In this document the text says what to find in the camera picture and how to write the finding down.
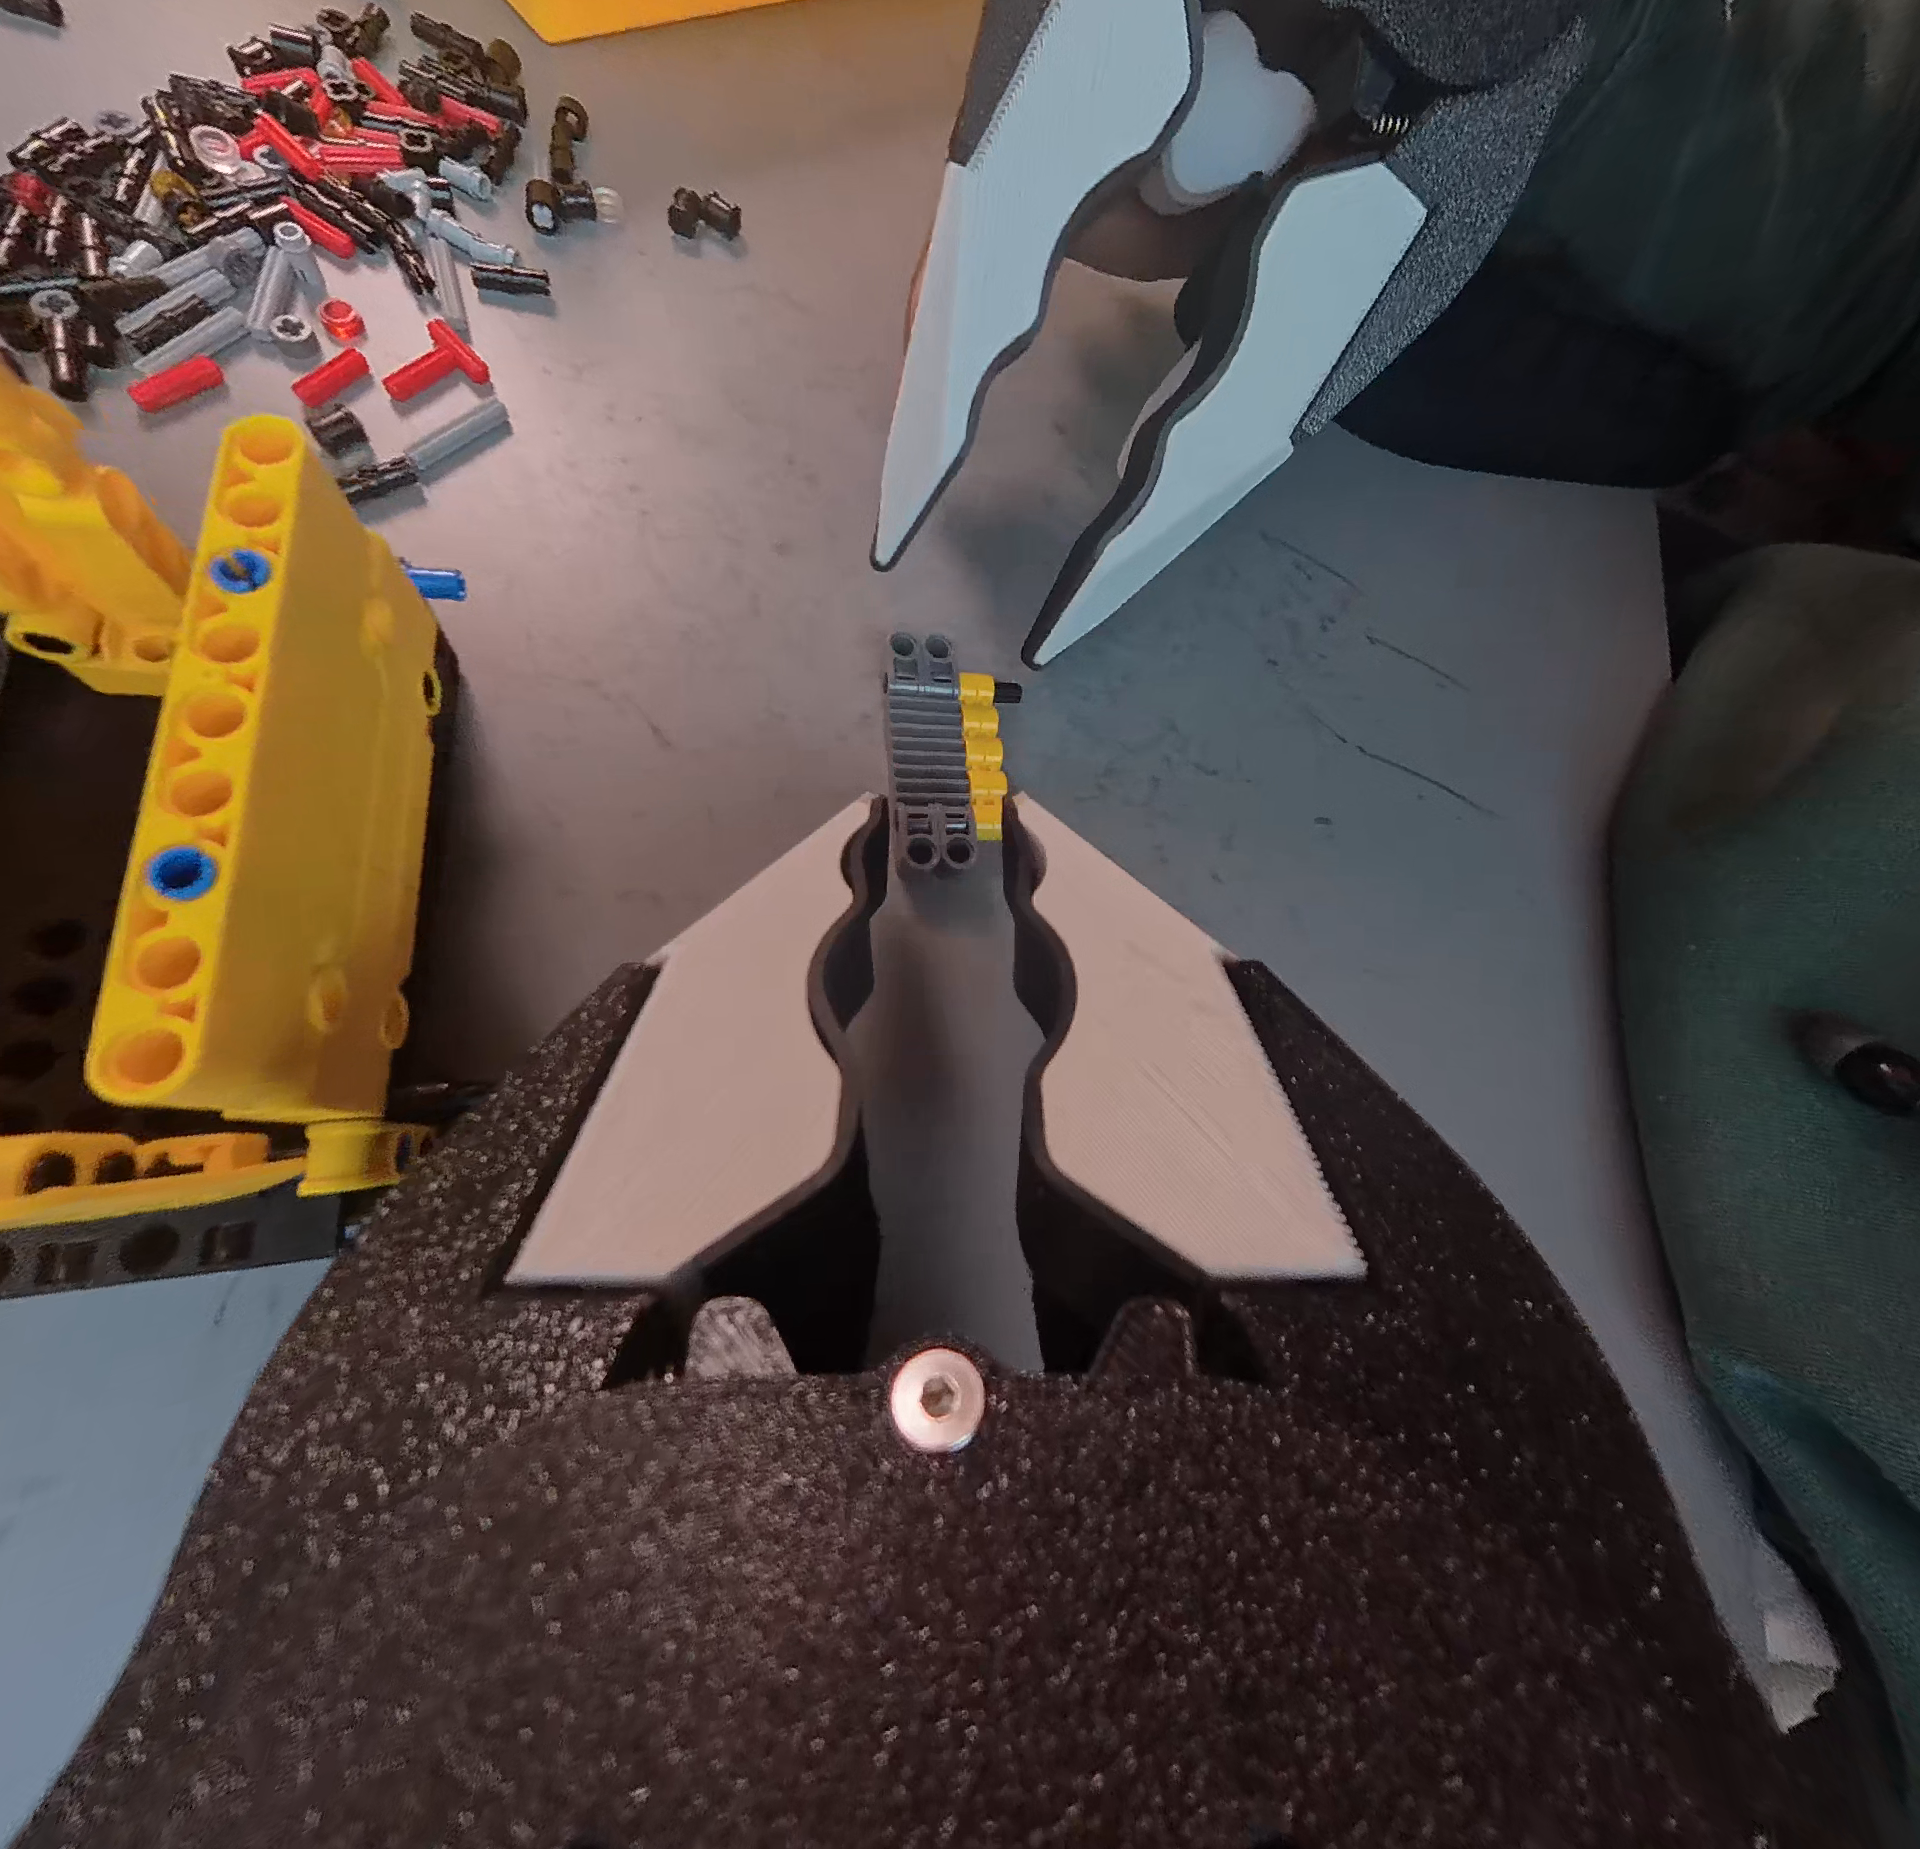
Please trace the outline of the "yellow black lego model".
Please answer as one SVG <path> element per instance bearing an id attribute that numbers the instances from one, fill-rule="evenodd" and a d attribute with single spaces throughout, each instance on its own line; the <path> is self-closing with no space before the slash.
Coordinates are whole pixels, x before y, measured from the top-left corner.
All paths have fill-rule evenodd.
<path id="1" fill-rule="evenodd" d="M 457 668 L 300 424 L 223 432 L 186 548 L 4 375 L 4 650 L 156 705 L 109 909 L 4 833 L 4 1297 L 325 1257 L 393 1105 Z"/>

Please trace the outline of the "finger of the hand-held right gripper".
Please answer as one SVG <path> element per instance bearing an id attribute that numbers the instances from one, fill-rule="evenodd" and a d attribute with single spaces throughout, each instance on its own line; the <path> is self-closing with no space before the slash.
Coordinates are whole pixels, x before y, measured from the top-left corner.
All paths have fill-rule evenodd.
<path id="1" fill-rule="evenodd" d="M 1071 235 L 1188 113 L 1200 46 L 1199 0 L 983 0 L 881 465 L 878 572 L 1038 337 Z"/>
<path id="2" fill-rule="evenodd" d="M 1427 221 L 1381 162 L 1288 176 L 1222 240 L 1195 343 L 1148 400 L 1021 660 L 1046 668 L 1260 488 Z"/>

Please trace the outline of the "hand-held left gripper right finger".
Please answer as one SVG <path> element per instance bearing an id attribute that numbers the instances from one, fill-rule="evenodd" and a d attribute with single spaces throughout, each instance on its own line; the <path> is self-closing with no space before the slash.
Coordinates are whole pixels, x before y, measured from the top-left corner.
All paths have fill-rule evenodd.
<path id="1" fill-rule="evenodd" d="M 1085 1373 L 1132 1301 L 1244 1352 L 1242 1293 L 1358 1286 L 1361 1242 L 1285 1090 L 1264 977 L 1032 797 L 1002 881 L 1016 997 L 1040 1031 L 1021 1090 L 1016 1227 L 1042 1360 Z"/>

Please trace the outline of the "grey lego gear rack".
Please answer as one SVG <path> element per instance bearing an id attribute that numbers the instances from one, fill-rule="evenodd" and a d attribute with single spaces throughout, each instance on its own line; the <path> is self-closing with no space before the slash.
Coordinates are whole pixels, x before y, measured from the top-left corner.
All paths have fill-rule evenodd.
<path id="1" fill-rule="evenodd" d="M 978 816 L 974 809 L 971 771 L 967 763 L 967 727 L 963 707 L 961 669 L 951 643 L 945 634 L 927 634 L 921 639 L 930 655 L 942 688 L 948 690 L 948 752 L 945 752 L 945 841 L 938 870 L 930 877 L 951 877 L 967 871 L 978 859 L 983 845 Z"/>
<path id="2" fill-rule="evenodd" d="M 884 677 L 887 792 L 901 877 L 938 870 L 945 841 L 948 690 L 918 636 L 889 636 Z"/>

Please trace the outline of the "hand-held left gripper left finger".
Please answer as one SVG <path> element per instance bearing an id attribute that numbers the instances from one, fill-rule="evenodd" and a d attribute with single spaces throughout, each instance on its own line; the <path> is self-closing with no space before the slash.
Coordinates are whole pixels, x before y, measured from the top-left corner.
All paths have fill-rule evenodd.
<path id="1" fill-rule="evenodd" d="M 802 1373 L 866 1365 L 878 1215 L 850 1039 L 887 803 L 860 797 L 660 946 L 517 1237 L 511 1290 L 634 1290 L 690 1336 L 748 1300 Z"/>

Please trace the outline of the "pile of small lego pins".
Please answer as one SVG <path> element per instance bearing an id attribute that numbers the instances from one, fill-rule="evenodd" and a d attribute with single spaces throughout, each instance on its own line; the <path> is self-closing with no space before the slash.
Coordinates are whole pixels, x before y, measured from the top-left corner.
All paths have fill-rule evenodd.
<path id="1" fill-rule="evenodd" d="M 132 457 L 339 424 L 373 510 L 475 454 L 491 502 L 658 498 L 702 348 L 665 274 L 735 189 L 607 58 L 447 0 L 4 0 L 4 507 L 134 499 Z"/>

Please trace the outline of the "person's right forearm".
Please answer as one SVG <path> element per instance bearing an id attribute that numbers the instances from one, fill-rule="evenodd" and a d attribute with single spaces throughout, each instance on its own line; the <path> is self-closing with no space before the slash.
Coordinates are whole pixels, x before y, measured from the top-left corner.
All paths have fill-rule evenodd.
<path id="1" fill-rule="evenodd" d="M 1668 491 L 1816 430 L 1916 461 L 1919 0 L 1603 0 L 1476 277 L 1340 427 Z"/>

